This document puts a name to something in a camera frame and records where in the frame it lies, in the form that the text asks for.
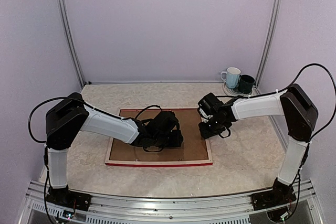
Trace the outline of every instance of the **metal post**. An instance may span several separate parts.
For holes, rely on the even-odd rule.
[[[65,7],[65,0],[57,0],[57,2],[58,2],[58,7],[59,7],[60,15],[61,15],[63,28],[64,28],[64,33],[65,33],[65,36],[67,38],[67,42],[68,42],[73,66],[75,68],[79,84],[83,88],[84,85],[85,85],[85,80],[84,80],[83,73],[82,73],[82,70],[81,70],[81,67],[80,67],[80,64],[79,64],[79,60],[78,60],[78,57],[77,57],[77,54],[76,54],[75,46],[73,44],[74,41],[72,39],[72,35],[71,35],[71,31],[70,31],[69,20],[68,20],[68,16],[67,16],[67,10],[66,10],[66,7]]]
[[[256,76],[256,87],[259,86],[262,75],[264,74],[264,71],[265,71],[266,62],[269,56],[269,51],[271,48],[271,44],[272,44],[272,40],[273,40],[273,36],[274,36],[274,32],[275,32],[275,28],[276,28],[276,24],[278,20],[280,3],[281,3],[281,0],[274,0],[273,2],[271,20],[268,26],[266,42],[264,45],[261,61],[260,61],[257,76]]]

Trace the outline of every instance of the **black mug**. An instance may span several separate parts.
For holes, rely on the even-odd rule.
[[[238,83],[238,91],[243,94],[250,94],[252,92],[252,87],[255,83],[255,79],[252,76],[243,74],[240,76]]]

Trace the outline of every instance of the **light blue mug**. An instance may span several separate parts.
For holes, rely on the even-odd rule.
[[[228,68],[226,71],[220,72],[221,79],[226,83],[226,86],[229,89],[234,89],[238,85],[239,76],[241,71],[238,68]]]

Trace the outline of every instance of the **mug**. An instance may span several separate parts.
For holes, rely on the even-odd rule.
[[[238,91],[243,94],[250,94],[252,92],[252,87],[255,83],[255,79],[252,76],[243,74],[240,76]]]
[[[241,71],[238,68],[228,68],[226,71],[220,72],[221,79],[226,83],[229,89],[237,87]],[[226,79],[223,79],[222,74],[226,74]]]

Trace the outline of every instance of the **marble countertop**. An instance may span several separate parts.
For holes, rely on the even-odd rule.
[[[218,83],[86,85],[85,101],[117,114],[120,108],[197,107],[209,92],[223,94]],[[231,137],[210,138],[214,164],[201,167],[134,168],[105,165],[109,138],[80,132],[68,153],[69,188],[139,197],[190,197],[239,193],[270,187],[284,151],[268,117],[237,121]]]

